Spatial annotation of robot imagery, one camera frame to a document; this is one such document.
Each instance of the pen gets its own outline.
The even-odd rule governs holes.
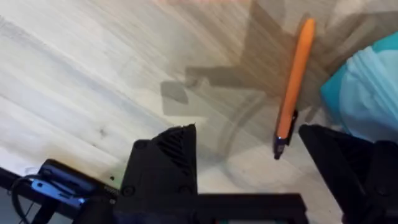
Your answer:
[[[279,117],[274,137],[274,158],[279,159],[285,145],[289,145],[292,137],[294,123],[298,112],[295,110],[299,97],[305,67],[310,55],[313,38],[315,35],[315,20],[309,18],[305,21],[297,42],[292,71],[287,84],[285,98],[279,111]]]

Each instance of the pen clip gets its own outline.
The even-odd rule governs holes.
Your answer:
[[[290,129],[289,129],[289,134],[287,138],[282,139],[280,138],[276,133],[275,133],[275,139],[274,139],[274,158],[279,159],[284,152],[284,147],[290,145],[290,141],[292,140],[292,135],[294,131],[294,126],[296,123],[296,120],[299,116],[299,112],[297,110],[294,110],[292,120],[290,122]]]

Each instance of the light wood surface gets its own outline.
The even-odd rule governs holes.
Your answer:
[[[0,166],[26,175],[53,158],[118,187],[135,140],[196,123],[200,192],[300,192],[312,223],[339,223],[297,133],[280,161],[272,155],[296,33],[303,18],[317,20],[298,123],[329,126],[319,87],[398,30],[397,6],[1,0]]]

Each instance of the teal fabric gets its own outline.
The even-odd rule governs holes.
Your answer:
[[[379,53],[383,50],[398,50],[398,32],[376,41],[372,45],[372,49]]]
[[[341,124],[340,117],[340,88],[341,81],[347,71],[347,65],[343,65],[320,89],[321,98],[329,110],[330,116]]]
[[[398,32],[355,53],[320,88],[331,117],[370,141],[398,136]]]

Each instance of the black plastic part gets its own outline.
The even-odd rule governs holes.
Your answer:
[[[119,195],[119,190],[53,159],[47,159],[38,174],[72,189],[78,195],[84,195],[85,197],[107,195],[111,198],[116,198]]]
[[[373,144],[317,125],[303,125],[299,134],[345,223],[398,223],[397,144]]]
[[[109,200],[89,200],[80,209],[72,224],[113,224],[113,204]]]
[[[170,128],[152,140],[134,143],[122,182],[123,197],[197,194],[196,129]]]
[[[193,124],[171,128],[152,140],[136,141],[114,207],[118,223],[308,223],[299,194],[198,195],[196,169]]]

